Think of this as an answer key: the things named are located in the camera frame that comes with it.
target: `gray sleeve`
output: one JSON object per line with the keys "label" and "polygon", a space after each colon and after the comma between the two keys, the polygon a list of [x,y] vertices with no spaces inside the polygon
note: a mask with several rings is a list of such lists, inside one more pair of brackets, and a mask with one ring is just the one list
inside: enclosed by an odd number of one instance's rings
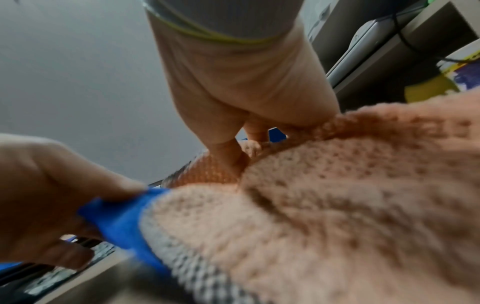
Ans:
{"label": "gray sleeve", "polygon": [[188,22],[229,37],[261,40],[294,24],[304,0],[156,0]]}

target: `white wall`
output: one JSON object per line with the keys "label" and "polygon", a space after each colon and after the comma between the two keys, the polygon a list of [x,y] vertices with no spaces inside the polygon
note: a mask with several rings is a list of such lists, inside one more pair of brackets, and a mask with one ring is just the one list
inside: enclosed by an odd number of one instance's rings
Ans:
{"label": "white wall", "polygon": [[147,183],[203,149],[138,0],[1,0],[0,132],[60,140]]}

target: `blue cloth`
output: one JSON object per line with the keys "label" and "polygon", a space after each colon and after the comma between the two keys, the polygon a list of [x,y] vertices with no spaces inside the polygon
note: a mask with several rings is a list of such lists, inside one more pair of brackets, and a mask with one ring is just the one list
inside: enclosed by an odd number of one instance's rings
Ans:
{"label": "blue cloth", "polygon": [[153,254],[139,228],[142,211],[153,200],[169,189],[150,188],[146,193],[125,202],[105,202],[96,199],[83,206],[79,215],[94,224],[109,243],[122,249],[131,250],[137,258],[169,275],[170,271]]}

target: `knit fabric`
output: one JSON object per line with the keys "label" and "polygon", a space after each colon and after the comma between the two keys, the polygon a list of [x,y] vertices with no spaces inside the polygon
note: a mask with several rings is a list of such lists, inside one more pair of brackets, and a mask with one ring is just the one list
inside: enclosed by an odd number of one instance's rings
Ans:
{"label": "knit fabric", "polygon": [[201,157],[143,215],[160,259],[168,235],[275,304],[480,301],[480,90],[243,148],[238,182]]}

